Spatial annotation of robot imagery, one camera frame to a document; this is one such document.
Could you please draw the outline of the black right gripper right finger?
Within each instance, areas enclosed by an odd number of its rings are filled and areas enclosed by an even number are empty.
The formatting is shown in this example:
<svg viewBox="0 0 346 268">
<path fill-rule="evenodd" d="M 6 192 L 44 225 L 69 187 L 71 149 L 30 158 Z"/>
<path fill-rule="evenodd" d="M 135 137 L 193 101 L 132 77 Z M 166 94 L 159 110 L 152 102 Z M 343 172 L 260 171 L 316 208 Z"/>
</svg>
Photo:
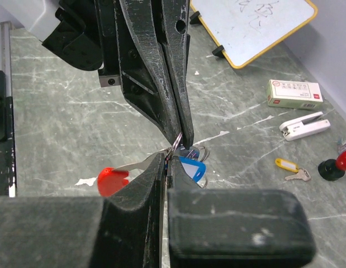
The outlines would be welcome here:
<svg viewBox="0 0 346 268">
<path fill-rule="evenodd" d="M 168 163 L 171 267 L 304 267 L 315 257 L 305 211 L 277 189 L 202 189 Z"/>
</svg>

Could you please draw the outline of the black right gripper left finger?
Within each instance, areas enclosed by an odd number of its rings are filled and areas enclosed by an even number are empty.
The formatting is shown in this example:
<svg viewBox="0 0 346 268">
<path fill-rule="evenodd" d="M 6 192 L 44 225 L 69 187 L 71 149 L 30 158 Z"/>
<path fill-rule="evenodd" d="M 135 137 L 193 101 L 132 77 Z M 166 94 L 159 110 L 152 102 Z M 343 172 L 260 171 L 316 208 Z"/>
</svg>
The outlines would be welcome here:
<svg viewBox="0 0 346 268">
<path fill-rule="evenodd" d="M 161 267 L 164 166 L 108 198 L 0 197 L 0 267 Z"/>
</svg>

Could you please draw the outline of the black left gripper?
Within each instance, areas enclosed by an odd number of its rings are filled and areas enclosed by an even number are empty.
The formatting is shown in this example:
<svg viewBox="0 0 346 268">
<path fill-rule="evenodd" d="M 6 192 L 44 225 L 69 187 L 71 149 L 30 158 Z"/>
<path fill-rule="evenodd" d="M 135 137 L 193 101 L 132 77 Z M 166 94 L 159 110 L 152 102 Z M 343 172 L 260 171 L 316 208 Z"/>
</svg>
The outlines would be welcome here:
<svg viewBox="0 0 346 268">
<path fill-rule="evenodd" d="M 94 5 L 103 60 L 98 70 L 101 87 L 122 82 L 127 102 L 169 143 L 181 132 L 182 144 L 191 147 L 189 1 L 115 1 L 113 6 L 113 1 L 97 0 Z"/>
</svg>

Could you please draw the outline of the blue key tag with key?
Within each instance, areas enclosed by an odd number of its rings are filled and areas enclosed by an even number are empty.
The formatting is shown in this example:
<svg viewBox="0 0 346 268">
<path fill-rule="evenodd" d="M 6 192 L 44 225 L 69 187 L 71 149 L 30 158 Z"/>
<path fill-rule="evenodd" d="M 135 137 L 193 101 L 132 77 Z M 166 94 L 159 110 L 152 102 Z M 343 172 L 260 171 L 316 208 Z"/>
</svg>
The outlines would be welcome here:
<svg viewBox="0 0 346 268">
<path fill-rule="evenodd" d="M 179 159 L 186 174 L 195 182 L 198 183 L 206 172 L 206 165 L 199 160 L 200 151 L 197 148 L 178 150 Z"/>
</svg>

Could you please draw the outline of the metal key organizer red handle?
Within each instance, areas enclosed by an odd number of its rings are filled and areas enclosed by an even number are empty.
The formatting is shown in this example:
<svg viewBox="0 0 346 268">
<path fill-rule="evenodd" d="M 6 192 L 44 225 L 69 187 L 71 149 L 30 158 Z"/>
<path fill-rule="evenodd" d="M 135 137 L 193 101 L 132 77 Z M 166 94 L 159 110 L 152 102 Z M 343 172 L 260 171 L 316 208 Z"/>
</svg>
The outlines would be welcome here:
<svg viewBox="0 0 346 268">
<path fill-rule="evenodd" d="M 133 170 L 146 170 L 153 162 L 157 154 L 163 153 L 165 156 L 165 162 L 168 162 L 168 159 L 173 155 L 179 156 L 178 150 L 184 147 L 181 143 L 181 140 L 182 134 L 179 134 L 175 142 L 173 143 L 173 146 L 157 151 L 141 162 L 135 162 L 120 167 L 104 168 L 97 178 L 97 188 L 99 194 L 102 197 L 109 197 L 115 194 L 117 191 L 121 190 L 123 187 L 127 186 L 127 184 L 129 183 L 127 177 L 130 175 L 130 172 Z M 199 160 L 205 164 L 205 161 L 210 155 L 209 149 L 204 146 L 191 146 L 188 149 L 194 147 L 199 149 Z"/>
</svg>

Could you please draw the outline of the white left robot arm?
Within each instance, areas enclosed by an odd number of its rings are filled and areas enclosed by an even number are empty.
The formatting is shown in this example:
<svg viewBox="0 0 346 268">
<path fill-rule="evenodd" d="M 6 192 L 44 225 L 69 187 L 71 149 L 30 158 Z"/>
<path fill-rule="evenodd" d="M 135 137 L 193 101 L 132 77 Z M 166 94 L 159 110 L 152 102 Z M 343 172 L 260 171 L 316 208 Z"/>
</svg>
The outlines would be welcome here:
<svg viewBox="0 0 346 268">
<path fill-rule="evenodd" d="M 189 1 L 0 1 L 43 47 L 98 71 L 173 143 L 194 140 L 186 72 Z"/>
</svg>

